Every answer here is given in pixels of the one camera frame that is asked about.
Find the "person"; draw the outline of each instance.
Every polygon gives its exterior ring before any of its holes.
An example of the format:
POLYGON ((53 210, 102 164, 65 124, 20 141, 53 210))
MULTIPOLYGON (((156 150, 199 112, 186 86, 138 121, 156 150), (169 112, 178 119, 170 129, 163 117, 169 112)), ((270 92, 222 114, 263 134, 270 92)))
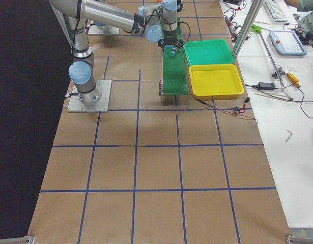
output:
POLYGON ((312 11, 303 19, 298 20, 298 24, 303 28, 303 32, 313 35, 313 0, 284 0, 286 4, 297 8, 300 12, 312 11))

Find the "white device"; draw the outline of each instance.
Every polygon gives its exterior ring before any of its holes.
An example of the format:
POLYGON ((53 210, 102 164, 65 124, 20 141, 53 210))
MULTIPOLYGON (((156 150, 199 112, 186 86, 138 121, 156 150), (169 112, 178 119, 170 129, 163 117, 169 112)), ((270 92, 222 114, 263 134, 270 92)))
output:
POLYGON ((271 30, 269 37, 279 55, 304 56, 307 54, 293 31, 271 30))
POLYGON ((271 21, 273 24, 285 24, 287 23, 288 19, 286 18, 285 14, 283 13, 280 5, 275 0, 265 0, 264 1, 264 8, 269 14, 271 21))

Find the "yellow object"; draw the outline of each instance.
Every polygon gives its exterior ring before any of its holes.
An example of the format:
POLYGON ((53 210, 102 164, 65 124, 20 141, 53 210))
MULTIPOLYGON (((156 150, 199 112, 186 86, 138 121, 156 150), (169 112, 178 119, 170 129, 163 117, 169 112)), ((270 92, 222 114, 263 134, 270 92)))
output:
POLYGON ((293 85, 296 85, 297 87, 301 87, 299 80, 293 74, 287 73, 287 77, 293 85))
POLYGON ((192 65, 189 67, 192 93, 199 99, 236 99, 244 92, 237 70, 232 64, 192 65))

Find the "plastic tray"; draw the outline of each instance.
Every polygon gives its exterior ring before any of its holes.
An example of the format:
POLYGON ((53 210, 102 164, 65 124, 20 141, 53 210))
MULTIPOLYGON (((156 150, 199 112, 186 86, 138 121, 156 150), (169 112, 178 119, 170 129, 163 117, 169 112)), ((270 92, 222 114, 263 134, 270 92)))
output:
POLYGON ((223 39, 187 42, 184 45, 188 64, 232 64, 234 58, 223 39))
POLYGON ((244 92, 234 65, 193 65, 189 73, 192 93, 203 100, 236 99, 244 92))

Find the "desk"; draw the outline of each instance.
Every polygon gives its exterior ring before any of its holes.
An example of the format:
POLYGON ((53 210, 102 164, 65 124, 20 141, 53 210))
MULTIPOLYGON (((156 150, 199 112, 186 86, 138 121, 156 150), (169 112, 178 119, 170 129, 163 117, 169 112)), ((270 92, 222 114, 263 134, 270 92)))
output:
MULTIPOLYGON (((246 16, 251 1, 245 10, 237 14, 241 23, 246 16)), ((289 23, 296 23, 283 0, 278 0, 289 23)), ((258 21, 268 22, 264 8, 260 9, 258 21)), ((283 25, 257 24, 270 30, 282 30, 283 25)), ((263 30, 267 46, 276 62, 286 72, 293 73, 300 81, 305 100, 313 100, 313 49, 306 46, 308 54, 304 57, 279 56, 263 30)), ((252 34, 238 55, 244 82, 249 85, 258 82, 279 82, 271 78, 274 68, 258 34, 252 34)), ((301 100, 301 93, 294 87, 289 88, 295 100, 301 100)), ((279 197, 290 228, 313 227, 313 119, 307 118, 299 103, 283 102, 256 95, 248 89, 251 104, 265 145, 279 197), (289 132, 292 137, 286 142, 289 132)), ((313 116, 313 104, 303 104, 304 110, 313 116)))

